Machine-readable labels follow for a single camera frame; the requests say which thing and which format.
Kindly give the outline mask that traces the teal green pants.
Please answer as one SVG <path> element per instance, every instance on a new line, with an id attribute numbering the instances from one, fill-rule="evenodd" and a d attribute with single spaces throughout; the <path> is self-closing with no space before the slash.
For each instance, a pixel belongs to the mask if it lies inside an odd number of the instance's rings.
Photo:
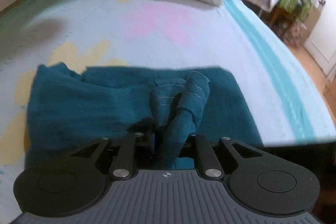
<path id="1" fill-rule="evenodd" d="M 30 148 L 25 166 L 107 136 L 141 132 L 157 168 L 191 168 L 178 155 L 193 133 L 228 136 L 261 147 L 261 136 L 234 76 L 219 67 L 155 70 L 40 65 L 27 106 Z"/>

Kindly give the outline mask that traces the pastel patterned bed sheet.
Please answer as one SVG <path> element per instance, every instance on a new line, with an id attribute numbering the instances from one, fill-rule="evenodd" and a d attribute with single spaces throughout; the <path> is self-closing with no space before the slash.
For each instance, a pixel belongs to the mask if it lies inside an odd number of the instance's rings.
<path id="1" fill-rule="evenodd" d="M 327 143 L 335 127 L 299 61 L 240 0 L 26 0 L 1 16 L 1 223 L 30 148 L 27 106 L 40 65 L 186 70 L 235 78 L 265 147 Z"/>

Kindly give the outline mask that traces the cluttered side table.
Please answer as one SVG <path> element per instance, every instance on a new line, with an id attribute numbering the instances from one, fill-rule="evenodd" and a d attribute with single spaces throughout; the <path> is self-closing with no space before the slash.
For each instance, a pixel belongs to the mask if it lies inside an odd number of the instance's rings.
<path id="1" fill-rule="evenodd" d="M 287 45 L 302 46 L 321 11 L 311 0 L 244 0 Z"/>

